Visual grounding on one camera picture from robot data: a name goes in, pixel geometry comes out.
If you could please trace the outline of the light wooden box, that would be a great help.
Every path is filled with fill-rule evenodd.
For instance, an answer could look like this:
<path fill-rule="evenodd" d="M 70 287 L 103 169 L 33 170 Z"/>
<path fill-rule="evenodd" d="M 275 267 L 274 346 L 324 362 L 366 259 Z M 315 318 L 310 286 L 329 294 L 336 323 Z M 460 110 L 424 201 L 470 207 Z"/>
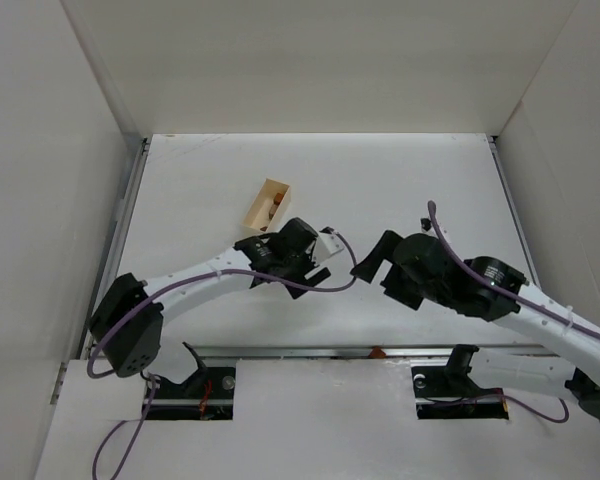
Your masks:
<path fill-rule="evenodd" d="M 268 220 L 268 211 L 277 193 L 283 194 L 282 202 L 278 205 L 273 219 Z M 291 186 L 270 178 L 267 178 L 261 186 L 258 194 L 249 207 L 249 210 L 241 224 L 241 235 L 243 238 L 275 232 L 291 203 Z M 265 232 L 260 227 L 268 225 Z"/>

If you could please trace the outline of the reddish brown wood block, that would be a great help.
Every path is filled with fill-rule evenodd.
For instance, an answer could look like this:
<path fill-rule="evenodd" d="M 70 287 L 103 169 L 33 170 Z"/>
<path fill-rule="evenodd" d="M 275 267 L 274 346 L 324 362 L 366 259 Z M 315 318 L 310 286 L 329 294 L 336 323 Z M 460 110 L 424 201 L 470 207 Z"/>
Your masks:
<path fill-rule="evenodd" d="M 384 359 L 386 357 L 387 357 L 386 352 L 379 346 L 373 347 L 369 353 L 370 359 Z"/>

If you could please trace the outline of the dark brown wood block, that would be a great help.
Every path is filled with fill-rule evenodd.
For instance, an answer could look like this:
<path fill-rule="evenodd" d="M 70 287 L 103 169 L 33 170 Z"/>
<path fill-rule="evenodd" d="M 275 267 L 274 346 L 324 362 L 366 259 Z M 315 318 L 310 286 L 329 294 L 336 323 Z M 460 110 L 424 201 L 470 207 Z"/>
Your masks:
<path fill-rule="evenodd" d="M 269 208 L 269 211 L 268 211 L 268 220 L 269 220 L 269 223 L 273 219 L 273 217 L 275 216 L 276 211 L 277 211 L 277 207 L 278 207 L 277 204 L 272 203 L 271 207 Z M 260 231 L 262 231 L 262 232 L 267 231 L 269 223 L 267 225 L 261 226 L 260 227 Z"/>

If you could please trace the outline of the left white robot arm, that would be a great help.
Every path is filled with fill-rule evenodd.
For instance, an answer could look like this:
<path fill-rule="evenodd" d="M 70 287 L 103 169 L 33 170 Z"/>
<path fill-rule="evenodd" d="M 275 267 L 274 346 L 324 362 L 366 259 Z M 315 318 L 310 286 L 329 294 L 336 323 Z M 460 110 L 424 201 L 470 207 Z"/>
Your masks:
<path fill-rule="evenodd" d="M 314 230 L 300 218 L 278 232 L 237 241 L 211 259 L 162 277 L 117 277 L 89 321 L 96 346 L 87 364 L 99 377 L 95 359 L 104 356 L 109 374 L 143 375 L 191 395 L 206 383 L 200 356 L 188 343 L 169 346 L 162 331 L 187 312 L 224 295 L 264 283 L 282 284 L 291 298 L 317 290 L 330 271 L 324 263 L 343 250 L 330 228 Z"/>

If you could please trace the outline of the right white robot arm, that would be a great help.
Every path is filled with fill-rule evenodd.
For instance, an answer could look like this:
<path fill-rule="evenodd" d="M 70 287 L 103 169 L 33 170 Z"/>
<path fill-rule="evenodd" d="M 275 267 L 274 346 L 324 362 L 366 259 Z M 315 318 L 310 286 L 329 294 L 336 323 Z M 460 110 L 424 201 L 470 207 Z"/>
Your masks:
<path fill-rule="evenodd" d="M 570 401 L 600 420 L 600 328 L 519 270 L 488 256 L 462 260 L 433 235 L 387 230 L 351 274 L 369 283 L 383 262 L 390 269 L 380 285 L 389 298 L 413 310 L 433 302 L 527 336 L 552 353 L 535 358 L 458 344 L 444 366 L 414 375 L 429 381 L 425 390 L 432 397 L 472 399 L 512 388 Z"/>

